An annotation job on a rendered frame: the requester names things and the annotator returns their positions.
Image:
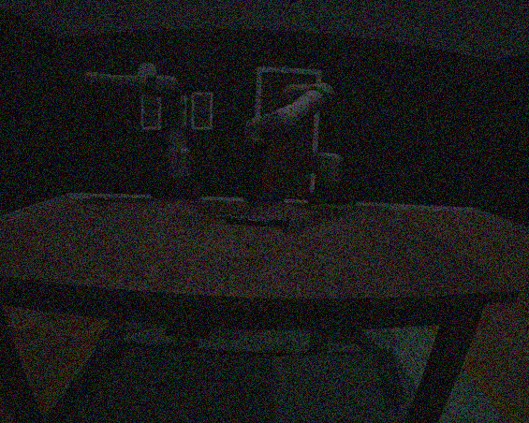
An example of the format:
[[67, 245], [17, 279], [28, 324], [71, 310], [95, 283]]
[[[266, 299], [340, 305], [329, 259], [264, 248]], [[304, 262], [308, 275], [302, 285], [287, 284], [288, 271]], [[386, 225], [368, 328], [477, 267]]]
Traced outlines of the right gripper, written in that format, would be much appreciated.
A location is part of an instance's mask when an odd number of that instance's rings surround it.
[[98, 143], [103, 144], [102, 135], [104, 135], [104, 144], [108, 144], [108, 133], [105, 133], [105, 114], [113, 114], [113, 110], [106, 109], [105, 99], [91, 99], [90, 109], [92, 109], [93, 134], [98, 135]]

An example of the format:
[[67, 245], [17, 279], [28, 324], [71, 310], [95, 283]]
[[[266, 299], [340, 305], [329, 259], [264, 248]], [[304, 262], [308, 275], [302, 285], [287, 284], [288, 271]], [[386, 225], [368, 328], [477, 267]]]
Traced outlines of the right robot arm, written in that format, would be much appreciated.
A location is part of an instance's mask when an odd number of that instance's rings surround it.
[[103, 91], [162, 97], [169, 136], [167, 192], [192, 191], [190, 151], [187, 149], [184, 136], [181, 84], [178, 79], [166, 75], [111, 75], [86, 72], [81, 77], [81, 86], [90, 93], [90, 100], [106, 100], [106, 92]]

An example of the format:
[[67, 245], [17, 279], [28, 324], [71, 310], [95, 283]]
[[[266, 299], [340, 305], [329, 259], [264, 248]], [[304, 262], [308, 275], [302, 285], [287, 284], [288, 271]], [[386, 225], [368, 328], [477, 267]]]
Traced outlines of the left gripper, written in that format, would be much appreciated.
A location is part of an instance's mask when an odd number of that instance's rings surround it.
[[261, 198], [260, 185], [262, 182], [263, 165], [266, 163], [266, 159], [270, 159], [270, 157], [266, 156], [266, 149], [264, 147], [249, 145], [243, 148], [243, 156], [241, 158], [244, 162], [242, 197], [248, 197], [248, 214], [253, 215], [255, 198]]

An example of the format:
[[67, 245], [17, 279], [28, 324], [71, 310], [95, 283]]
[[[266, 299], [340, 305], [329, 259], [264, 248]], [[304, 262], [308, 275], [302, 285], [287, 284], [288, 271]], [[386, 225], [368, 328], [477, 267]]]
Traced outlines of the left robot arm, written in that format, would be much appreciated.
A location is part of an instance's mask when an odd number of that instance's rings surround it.
[[268, 140], [292, 134], [296, 169], [303, 173], [319, 175], [316, 196], [328, 199], [342, 198], [340, 185], [344, 158], [337, 153], [320, 153], [313, 150], [306, 119], [328, 107], [334, 97], [333, 88], [324, 82], [288, 85], [282, 92], [283, 108], [252, 118], [245, 123], [243, 147], [257, 145], [267, 150]]

